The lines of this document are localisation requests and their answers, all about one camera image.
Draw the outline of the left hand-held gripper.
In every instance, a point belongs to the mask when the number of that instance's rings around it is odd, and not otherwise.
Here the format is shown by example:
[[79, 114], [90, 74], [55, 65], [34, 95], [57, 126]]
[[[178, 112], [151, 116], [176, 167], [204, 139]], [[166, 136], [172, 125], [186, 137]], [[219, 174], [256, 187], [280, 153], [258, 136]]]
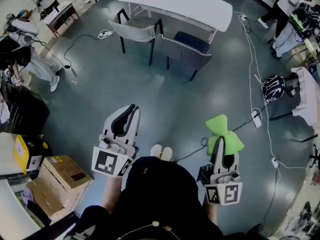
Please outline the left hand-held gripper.
[[93, 147], [91, 169], [94, 172], [110, 177], [124, 176], [139, 151], [134, 144], [140, 117], [140, 108], [131, 104], [106, 119], [99, 144]]

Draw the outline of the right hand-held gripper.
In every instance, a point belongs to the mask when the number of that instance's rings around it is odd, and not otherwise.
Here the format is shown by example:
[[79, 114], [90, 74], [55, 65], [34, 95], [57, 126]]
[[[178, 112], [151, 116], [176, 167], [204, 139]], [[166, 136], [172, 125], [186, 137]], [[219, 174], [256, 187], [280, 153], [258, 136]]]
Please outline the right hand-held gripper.
[[220, 206], [238, 204], [243, 186], [237, 170], [239, 154], [225, 155], [225, 146], [224, 137], [218, 137], [210, 159], [212, 165], [200, 167], [197, 177], [197, 182], [205, 187], [207, 202]]

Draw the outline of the green microfibre cloth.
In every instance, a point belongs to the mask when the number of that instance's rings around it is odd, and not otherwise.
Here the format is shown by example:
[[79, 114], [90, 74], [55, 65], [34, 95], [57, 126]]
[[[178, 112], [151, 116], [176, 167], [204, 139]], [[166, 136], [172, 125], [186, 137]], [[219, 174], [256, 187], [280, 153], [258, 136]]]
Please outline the green microfibre cloth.
[[212, 136], [208, 139], [207, 155], [212, 156], [215, 144], [218, 143], [218, 138], [222, 137], [225, 143], [225, 155], [234, 155], [241, 151], [245, 146], [238, 136], [228, 130], [228, 119], [224, 114], [219, 114], [207, 121], [205, 126], [212, 132]]

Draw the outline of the dark blue chair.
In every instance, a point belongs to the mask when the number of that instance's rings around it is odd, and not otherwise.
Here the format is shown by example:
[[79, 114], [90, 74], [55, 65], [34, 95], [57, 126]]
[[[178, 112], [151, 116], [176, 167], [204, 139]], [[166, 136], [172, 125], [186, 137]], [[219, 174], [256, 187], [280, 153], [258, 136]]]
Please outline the dark blue chair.
[[193, 69], [190, 81], [212, 59], [208, 42], [182, 31], [178, 31], [174, 38], [162, 33], [161, 47], [166, 57], [166, 69], [170, 69], [170, 60], [180, 62]]

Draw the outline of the person's left forearm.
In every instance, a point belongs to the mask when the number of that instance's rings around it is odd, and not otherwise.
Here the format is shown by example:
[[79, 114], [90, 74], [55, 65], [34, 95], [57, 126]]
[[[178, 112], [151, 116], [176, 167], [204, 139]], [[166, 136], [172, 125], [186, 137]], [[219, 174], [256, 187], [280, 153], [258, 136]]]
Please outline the person's left forearm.
[[120, 200], [123, 179], [121, 177], [108, 176], [106, 186], [101, 199], [101, 206], [110, 214], [113, 212], [117, 202]]

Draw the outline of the person's right forearm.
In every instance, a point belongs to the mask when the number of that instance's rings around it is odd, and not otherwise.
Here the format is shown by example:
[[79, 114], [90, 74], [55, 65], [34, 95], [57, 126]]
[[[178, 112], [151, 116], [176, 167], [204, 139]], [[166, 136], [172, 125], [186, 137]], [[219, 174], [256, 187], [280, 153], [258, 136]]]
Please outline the person's right forearm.
[[203, 202], [203, 209], [207, 215], [207, 217], [210, 219], [210, 221], [217, 225], [217, 212], [218, 212], [218, 205], [214, 203], [207, 203]]

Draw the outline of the grey chair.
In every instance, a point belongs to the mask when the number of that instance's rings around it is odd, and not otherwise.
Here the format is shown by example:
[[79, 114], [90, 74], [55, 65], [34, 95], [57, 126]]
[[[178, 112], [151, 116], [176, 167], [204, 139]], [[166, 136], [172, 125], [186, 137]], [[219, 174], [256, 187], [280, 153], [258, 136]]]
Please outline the grey chair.
[[122, 8], [113, 19], [108, 21], [113, 30], [119, 35], [122, 53], [125, 54], [124, 39], [138, 43], [150, 43], [149, 65], [153, 62], [155, 40], [158, 33], [163, 34], [162, 19], [154, 19], [140, 15], [129, 17]]

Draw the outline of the person's left white shoe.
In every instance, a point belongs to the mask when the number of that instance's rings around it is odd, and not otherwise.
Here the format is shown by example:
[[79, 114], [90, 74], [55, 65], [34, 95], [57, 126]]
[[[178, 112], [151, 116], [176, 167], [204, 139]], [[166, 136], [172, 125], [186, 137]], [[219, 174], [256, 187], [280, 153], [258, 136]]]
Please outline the person's left white shoe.
[[155, 144], [150, 150], [150, 156], [156, 157], [158, 159], [161, 158], [163, 148], [160, 144]]

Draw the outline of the person's white shoe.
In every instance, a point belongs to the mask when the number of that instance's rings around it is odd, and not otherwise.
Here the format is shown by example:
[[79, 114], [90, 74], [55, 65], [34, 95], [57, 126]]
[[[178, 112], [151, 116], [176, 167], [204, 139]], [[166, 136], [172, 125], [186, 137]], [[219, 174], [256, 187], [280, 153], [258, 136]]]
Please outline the person's white shoe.
[[172, 148], [166, 146], [166, 147], [162, 150], [162, 152], [161, 152], [160, 159], [161, 159], [162, 161], [167, 161], [167, 162], [168, 162], [168, 161], [171, 160], [172, 155], [173, 155], [173, 150], [172, 150]]
[[161, 158], [163, 148], [160, 144], [155, 144], [150, 150], [150, 156], [156, 157], [158, 159]]

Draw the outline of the person's right white shoe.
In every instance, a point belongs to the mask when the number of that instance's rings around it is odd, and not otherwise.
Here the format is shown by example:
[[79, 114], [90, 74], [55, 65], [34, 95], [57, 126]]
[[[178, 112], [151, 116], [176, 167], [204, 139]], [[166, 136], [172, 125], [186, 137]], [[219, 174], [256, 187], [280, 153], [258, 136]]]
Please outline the person's right white shoe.
[[160, 159], [161, 159], [162, 161], [167, 161], [167, 162], [168, 162], [168, 161], [171, 160], [172, 155], [173, 155], [173, 150], [172, 150], [172, 148], [166, 146], [166, 147], [162, 150], [162, 152], [161, 152]]

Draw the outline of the person's body in black clothes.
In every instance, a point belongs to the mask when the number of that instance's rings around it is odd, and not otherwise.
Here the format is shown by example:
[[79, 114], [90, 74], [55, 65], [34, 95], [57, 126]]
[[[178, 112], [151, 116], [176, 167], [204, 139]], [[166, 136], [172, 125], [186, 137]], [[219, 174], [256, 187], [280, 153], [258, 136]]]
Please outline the person's body in black clothes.
[[255, 228], [224, 235], [207, 217], [198, 186], [182, 166], [153, 156], [137, 159], [110, 214], [87, 207], [63, 240], [268, 240]]

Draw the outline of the striped helmet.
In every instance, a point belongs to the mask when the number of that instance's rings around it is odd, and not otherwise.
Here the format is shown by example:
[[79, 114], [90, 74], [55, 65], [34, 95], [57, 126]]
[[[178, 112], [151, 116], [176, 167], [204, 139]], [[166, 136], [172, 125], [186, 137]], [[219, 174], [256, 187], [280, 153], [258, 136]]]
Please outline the striped helmet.
[[279, 100], [286, 91], [286, 82], [282, 76], [271, 75], [262, 83], [262, 96], [267, 104]]

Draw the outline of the white cloth-covered table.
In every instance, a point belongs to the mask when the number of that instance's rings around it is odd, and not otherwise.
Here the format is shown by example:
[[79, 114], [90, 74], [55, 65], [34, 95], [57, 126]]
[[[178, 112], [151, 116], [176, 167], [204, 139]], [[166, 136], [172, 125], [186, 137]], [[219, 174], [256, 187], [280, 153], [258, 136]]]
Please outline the white cloth-covered table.
[[320, 86], [311, 73], [305, 67], [291, 68], [291, 72], [297, 75], [299, 82], [300, 103], [292, 112], [269, 119], [276, 121], [290, 116], [300, 116], [313, 128], [315, 135], [306, 138], [301, 143], [320, 137]]

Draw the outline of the black suitcase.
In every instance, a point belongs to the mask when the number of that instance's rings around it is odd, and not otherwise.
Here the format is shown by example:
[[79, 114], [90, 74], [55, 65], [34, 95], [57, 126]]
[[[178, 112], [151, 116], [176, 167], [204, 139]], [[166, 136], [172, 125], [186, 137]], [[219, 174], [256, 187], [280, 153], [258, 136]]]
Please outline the black suitcase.
[[0, 133], [39, 136], [50, 114], [43, 99], [25, 86], [1, 82], [0, 94], [8, 106], [9, 118], [0, 122]]

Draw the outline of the large plain cardboard box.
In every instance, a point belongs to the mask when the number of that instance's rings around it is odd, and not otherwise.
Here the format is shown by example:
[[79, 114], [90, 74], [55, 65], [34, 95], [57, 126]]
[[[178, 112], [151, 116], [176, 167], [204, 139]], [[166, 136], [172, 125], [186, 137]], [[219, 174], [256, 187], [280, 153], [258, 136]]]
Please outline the large plain cardboard box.
[[38, 177], [26, 184], [33, 200], [54, 223], [73, 212], [90, 185], [66, 191], [42, 165]]

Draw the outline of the yellow black case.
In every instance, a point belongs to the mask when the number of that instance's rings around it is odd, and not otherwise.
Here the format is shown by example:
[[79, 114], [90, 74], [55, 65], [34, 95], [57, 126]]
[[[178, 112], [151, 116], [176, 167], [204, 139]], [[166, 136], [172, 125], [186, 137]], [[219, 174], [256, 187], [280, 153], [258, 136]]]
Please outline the yellow black case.
[[40, 137], [18, 134], [13, 147], [13, 157], [24, 174], [41, 166], [45, 157], [51, 156], [49, 145]]

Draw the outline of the low wooden table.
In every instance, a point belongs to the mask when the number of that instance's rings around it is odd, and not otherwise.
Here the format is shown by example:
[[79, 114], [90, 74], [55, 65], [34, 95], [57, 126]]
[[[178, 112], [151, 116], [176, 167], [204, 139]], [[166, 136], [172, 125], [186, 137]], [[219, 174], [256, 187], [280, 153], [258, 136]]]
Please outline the low wooden table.
[[73, 4], [70, 1], [64, 1], [61, 4], [59, 4], [57, 7], [55, 7], [53, 11], [42, 20], [42, 22], [49, 28], [49, 30], [56, 37], [60, 37], [61, 35], [59, 34], [58, 30], [55, 28], [56, 23], [58, 21], [61, 21], [68, 26], [69, 24], [67, 23], [67, 20], [69, 18], [72, 18], [73, 20], [75, 20], [74, 16], [76, 16], [77, 19], [80, 18]]

